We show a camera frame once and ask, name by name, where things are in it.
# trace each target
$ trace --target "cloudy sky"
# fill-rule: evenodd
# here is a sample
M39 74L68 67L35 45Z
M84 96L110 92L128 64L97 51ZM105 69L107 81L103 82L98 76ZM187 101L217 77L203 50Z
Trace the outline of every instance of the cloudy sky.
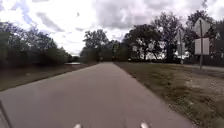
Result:
M183 20L205 0L0 0L0 20L50 33L58 46L78 55L86 30L103 28L109 39L122 39L134 24L149 23L162 11ZM223 0L206 0L215 19L224 18Z

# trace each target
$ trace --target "sign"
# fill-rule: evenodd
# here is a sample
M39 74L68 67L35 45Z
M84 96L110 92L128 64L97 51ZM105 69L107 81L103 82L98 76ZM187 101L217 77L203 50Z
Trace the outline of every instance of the sign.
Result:
M203 38L203 55L209 55L209 38ZM195 40L195 54L201 55L201 39Z
M177 31L177 35L175 37L175 40L177 40L177 43L179 42L179 44L180 44L180 41L182 41L183 38L184 38L184 31L179 28L178 31Z
M211 25L208 22L206 22L202 18L198 18L197 22L195 23L193 27L193 31L195 31L199 37L201 37L200 21L202 25L202 36L204 36L208 32L208 30L211 28Z
M185 44L184 43L182 43L182 45L177 44L177 52L178 52L178 55L185 55Z

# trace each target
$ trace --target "asphalt trail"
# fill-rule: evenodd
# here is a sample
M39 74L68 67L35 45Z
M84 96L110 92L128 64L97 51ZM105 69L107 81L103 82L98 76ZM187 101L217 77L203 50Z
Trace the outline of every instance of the asphalt trail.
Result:
M112 63L102 63L0 93L14 128L192 128Z

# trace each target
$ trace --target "grass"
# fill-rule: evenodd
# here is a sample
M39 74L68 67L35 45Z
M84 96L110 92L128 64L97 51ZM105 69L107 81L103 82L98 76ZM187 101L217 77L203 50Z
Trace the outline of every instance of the grass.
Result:
M58 67L29 67L0 72L0 91L37 80L71 72L93 64L63 65Z
M213 101L203 90L184 86L181 66L149 63L117 63L200 128L224 127L224 101Z

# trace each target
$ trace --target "pole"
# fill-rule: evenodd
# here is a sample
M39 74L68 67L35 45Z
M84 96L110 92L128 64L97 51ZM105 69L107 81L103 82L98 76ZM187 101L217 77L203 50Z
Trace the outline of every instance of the pole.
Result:
M181 39L181 31L180 31L180 28L179 28L179 36L180 36L180 63L182 63L182 39Z
M202 21L200 20L200 31L201 31L201 58L200 58L200 70L202 70L203 63L203 34L202 34Z

